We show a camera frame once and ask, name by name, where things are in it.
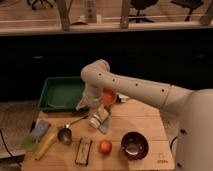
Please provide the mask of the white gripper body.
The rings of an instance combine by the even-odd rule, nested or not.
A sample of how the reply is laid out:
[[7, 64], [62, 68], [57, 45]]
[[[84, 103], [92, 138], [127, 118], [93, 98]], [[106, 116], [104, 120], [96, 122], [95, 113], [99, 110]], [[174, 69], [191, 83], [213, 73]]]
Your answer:
[[82, 93], [82, 98], [76, 106], [76, 110], [80, 110], [84, 107], [99, 107], [102, 100], [102, 91], [103, 89], [101, 87], [86, 84]]

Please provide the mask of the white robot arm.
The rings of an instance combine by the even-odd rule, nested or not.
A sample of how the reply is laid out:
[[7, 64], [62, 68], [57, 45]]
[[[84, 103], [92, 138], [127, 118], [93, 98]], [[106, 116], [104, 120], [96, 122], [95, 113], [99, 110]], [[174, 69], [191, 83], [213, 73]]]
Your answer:
[[127, 77], [110, 72], [99, 59], [84, 66], [85, 83], [76, 109], [98, 108], [104, 88], [119, 92], [164, 112], [179, 116], [175, 171], [213, 171], [213, 89], [179, 86]]

